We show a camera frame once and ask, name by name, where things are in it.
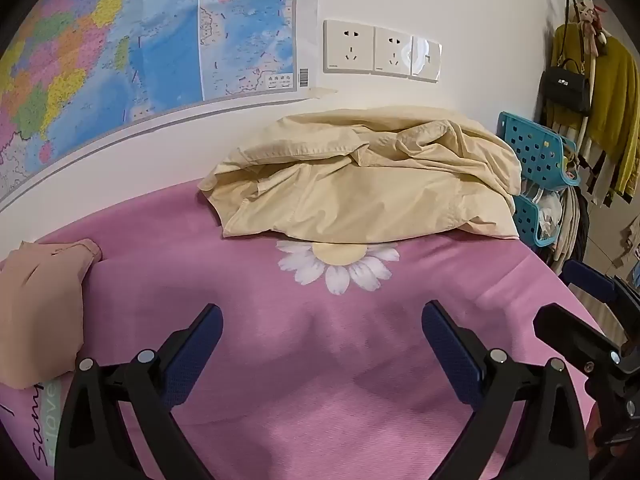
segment metal screw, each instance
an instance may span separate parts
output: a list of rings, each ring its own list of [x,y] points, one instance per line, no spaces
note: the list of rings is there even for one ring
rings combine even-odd
[[[508,357],[507,352],[505,352],[504,350],[500,350],[499,348],[491,350],[489,355],[491,356],[491,359],[493,359],[497,363],[505,362]]]
[[[566,365],[564,364],[564,361],[562,361],[562,359],[554,357],[553,359],[551,359],[551,367],[558,372],[562,372]]]
[[[143,350],[138,354],[138,361],[141,363],[150,363],[156,357],[156,353],[153,350]]]
[[[80,368],[83,372],[85,372],[87,370],[91,370],[91,367],[93,365],[94,365],[94,360],[87,358],[87,359],[82,359],[82,361],[80,361],[78,368]]]

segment pink blanket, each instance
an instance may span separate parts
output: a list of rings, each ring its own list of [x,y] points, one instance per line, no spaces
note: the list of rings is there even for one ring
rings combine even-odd
[[[282,237],[223,239],[193,182],[84,218],[46,242],[91,238],[104,260],[84,281],[83,356],[130,360],[218,304],[225,331],[176,421],[218,480],[428,478],[464,427],[460,404],[420,328],[440,300],[484,344],[543,364],[537,309],[557,302],[593,322],[517,240],[459,231],[371,246],[325,265]],[[591,401],[572,370],[583,415]],[[0,419],[34,471],[53,476],[69,377],[0,386]],[[161,478],[126,413],[148,475]],[[509,447],[505,435],[485,476]]]

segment blue clamp pad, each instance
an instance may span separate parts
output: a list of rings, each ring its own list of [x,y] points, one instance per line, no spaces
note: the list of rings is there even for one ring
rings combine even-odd
[[[560,279],[565,285],[573,283],[602,303],[612,303],[618,296],[612,279],[576,260],[564,263]]]
[[[422,331],[458,399],[474,411],[482,405],[482,370],[433,301],[422,310]]]
[[[170,410],[184,403],[222,336],[222,311],[218,306],[202,317],[164,373],[162,402]]]

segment black clamp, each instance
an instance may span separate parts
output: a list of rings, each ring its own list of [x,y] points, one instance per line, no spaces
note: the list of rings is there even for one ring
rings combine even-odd
[[[627,354],[600,332],[556,304],[540,309],[534,322],[536,336],[587,376],[584,389],[600,411],[602,426],[594,443],[602,450],[591,460],[590,478],[640,478],[640,353]],[[612,446],[628,445],[619,457]]]
[[[422,330],[458,399],[474,409],[431,480],[478,480],[519,400],[525,408],[496,480],[589,478],[580,407],[564,361],[523,364],[489,350],[437,301],[424,307]]]
[[[207,305],[158,352],[131,362],[78,363],[56,447],[55,480],[149,480],[124,425],[119,402],[130,402],[166,480],[212,480],[171,415],[183,403],[222,335],[222,312]]]

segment white flower print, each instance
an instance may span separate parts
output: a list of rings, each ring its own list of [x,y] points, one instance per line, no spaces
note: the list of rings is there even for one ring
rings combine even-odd
[[[364,290],[377,290],[380,280],[391,278],[382,260],[396,262],[400,254],[396,244],[321,244],[280,240],[276,247],[288,253],[278,262],[281,270],[295,272],[300,285],[308,285],[324,274],[326,288],[332,294],[344,294],[351,280]]]

